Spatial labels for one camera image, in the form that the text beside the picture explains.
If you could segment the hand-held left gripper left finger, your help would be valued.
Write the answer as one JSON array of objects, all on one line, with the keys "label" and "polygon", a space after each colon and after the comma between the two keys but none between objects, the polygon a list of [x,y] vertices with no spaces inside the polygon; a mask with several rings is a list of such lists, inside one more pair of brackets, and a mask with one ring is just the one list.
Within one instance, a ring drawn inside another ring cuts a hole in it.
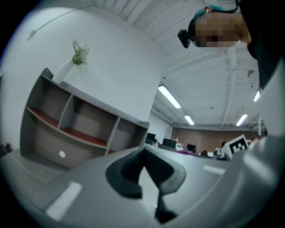
[{"label": "hand-held left gripper left finger", "polygon": [[146,169],[139,174],[142,198],[119,195],[106,170],[130,150],[91,159],[59,176],[32,197],[44,228],[156,228],[156,187]]}]

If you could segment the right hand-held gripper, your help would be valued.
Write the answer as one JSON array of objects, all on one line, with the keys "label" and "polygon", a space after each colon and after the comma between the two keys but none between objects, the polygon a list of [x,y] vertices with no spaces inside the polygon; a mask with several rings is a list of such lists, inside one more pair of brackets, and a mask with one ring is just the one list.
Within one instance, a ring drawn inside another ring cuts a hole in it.
[{"label": "right hand-held gripper", "polygon": [[217,150],[217,160],[231,160],[233,155],[239,151],[248,149],[248,142],[245,135],[242,134],[237,138],[226,142],[220,149]]}]

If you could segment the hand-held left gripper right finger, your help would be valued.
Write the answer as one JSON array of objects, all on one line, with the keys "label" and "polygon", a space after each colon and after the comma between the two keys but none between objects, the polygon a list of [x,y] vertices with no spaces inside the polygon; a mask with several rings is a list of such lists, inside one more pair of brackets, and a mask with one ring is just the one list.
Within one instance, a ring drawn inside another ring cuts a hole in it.
[{"label": "hand-held left gripper right finger", "polygon": [[143,228],[243,228],[274,197],[285,174],[285,135],[268,136],[229,162],[152,149],[181,164],[186,179],[164,197],[175,218]]}]

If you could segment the purple wiping cloth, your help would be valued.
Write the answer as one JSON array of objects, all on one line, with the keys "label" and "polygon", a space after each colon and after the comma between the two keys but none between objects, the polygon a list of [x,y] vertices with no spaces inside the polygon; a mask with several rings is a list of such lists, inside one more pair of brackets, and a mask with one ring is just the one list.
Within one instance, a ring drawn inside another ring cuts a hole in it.
[{"label": "purple wiping cloth", "polygon": [[187,150],[181,150],[181,151],[175,151],[176,153],[180,153],[180,154],[184,154],[184,155],[193,155],[193,156],[197,156],[198,154],[193,153],[191,151],[187,151]]}]

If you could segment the grey wooden shelf unit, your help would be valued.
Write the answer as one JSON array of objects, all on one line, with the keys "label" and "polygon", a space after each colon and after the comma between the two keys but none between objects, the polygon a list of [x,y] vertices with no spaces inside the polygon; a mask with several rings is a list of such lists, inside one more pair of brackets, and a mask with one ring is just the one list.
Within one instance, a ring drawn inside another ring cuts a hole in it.
[{"label": "grey wooden shelf unit", "polygon": [[143,146],[149,125],[67,83],[57,84],[45,68],[24,108],[20,150],[70,169],[89,159]]}]

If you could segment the grey wood-grain board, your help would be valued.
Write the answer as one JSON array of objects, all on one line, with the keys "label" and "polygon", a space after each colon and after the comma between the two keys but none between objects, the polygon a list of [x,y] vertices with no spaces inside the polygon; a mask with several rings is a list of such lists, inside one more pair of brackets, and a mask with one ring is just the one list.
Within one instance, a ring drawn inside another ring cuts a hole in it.
[{"label": "grey wood-grain board", "polygon": [[22,155],[20,149],[17,149],[0,158],[0,171],[13,191],[31,198],[68,169],[36,153]]}]

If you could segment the row of black monitors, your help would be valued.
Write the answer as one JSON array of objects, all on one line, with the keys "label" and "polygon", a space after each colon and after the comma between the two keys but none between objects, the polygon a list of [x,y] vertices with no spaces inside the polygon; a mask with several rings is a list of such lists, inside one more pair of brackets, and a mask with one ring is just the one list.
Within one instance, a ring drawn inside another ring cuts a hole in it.
[{"label": "row of black monitors", "polygon": [[145,143],[157,148],[165,149],[168,151],[181,151],[187,150],[193,153],[196,153],[196,146],[192,144],[188,144],[186,148],[183,147],[181,143],[178,143],[177,140],[167,139],[164,138],[162,143],[159,143],[158,140],[155,138],[155,134],[148,133]]}]

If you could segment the person's black clothed torso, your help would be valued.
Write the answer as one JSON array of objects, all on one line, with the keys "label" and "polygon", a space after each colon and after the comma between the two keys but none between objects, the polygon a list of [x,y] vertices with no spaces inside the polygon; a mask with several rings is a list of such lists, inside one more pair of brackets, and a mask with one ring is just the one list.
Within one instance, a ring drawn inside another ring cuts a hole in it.
[{"label": "person's black clothed torso", "polygon": [[285,59],[285,0],[239,0],[251,36],[248,51],[257,60],[259,87],[268,84],[280,60]]}]

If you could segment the white vase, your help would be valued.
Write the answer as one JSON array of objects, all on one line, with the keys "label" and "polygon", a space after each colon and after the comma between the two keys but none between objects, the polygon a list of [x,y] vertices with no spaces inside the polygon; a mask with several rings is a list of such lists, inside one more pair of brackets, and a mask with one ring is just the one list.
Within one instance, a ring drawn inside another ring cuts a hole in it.
[{"label": "white vase", "polygon": [[68,59],[64,64],[60,66],[60,68],[57,70],[57,72],[53,76],[53,81],[57,84],[61,84],[61,82],[66,78],[66,76],[69,74],[71,69],[73,68],[74,63],[72,61],[72,58]]}]

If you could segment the green white flower bunch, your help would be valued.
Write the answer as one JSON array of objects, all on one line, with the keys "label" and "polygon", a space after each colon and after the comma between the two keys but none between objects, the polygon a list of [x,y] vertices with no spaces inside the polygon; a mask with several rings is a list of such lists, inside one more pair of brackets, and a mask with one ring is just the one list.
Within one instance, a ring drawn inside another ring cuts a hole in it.
[{"label": "green white flower bunch", "polygon": [[87,57],[90,49],[86,45],[79,45],[76,40],[73,40],[74,55],[72,62],[75,65],[87,64]]}]

